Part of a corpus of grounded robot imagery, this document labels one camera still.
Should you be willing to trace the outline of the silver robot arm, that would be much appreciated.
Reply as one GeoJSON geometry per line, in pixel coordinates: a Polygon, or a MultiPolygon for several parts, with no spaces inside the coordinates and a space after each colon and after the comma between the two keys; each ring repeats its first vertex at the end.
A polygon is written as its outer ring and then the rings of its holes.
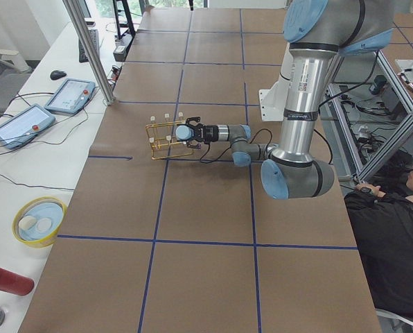
{"type": "Polygon", "coordinates": [[[325,194],[334,173],[328,163],[310,154],[319,104],[328,87],[326,73],[336,56],[377,51],[390,43],[395,1],[293,1],[283,23],[292,55],[281,136],[278,144],[250,143],[244,125],[176,127],[176,138],[190,144],[229,142],[236,166],[262,161],[261,181],[268,196],[277,200],[311,198],[325,194]]]}

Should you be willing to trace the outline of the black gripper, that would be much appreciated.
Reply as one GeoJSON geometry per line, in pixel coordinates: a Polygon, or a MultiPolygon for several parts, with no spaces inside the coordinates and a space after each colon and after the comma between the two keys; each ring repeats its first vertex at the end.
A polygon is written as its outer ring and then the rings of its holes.
{"type": "Polygon", "coordinates": [[[200,122],[200,117],[189,117],[185,121],[185,125],[191,129],[195,129],[195,140],[183,141],[183,145],[189,149],[199,150],[202,145],[199,142],[205,144],[216,142],[218,140],[218,126],[217,125],[204,125],[200,122]]]}

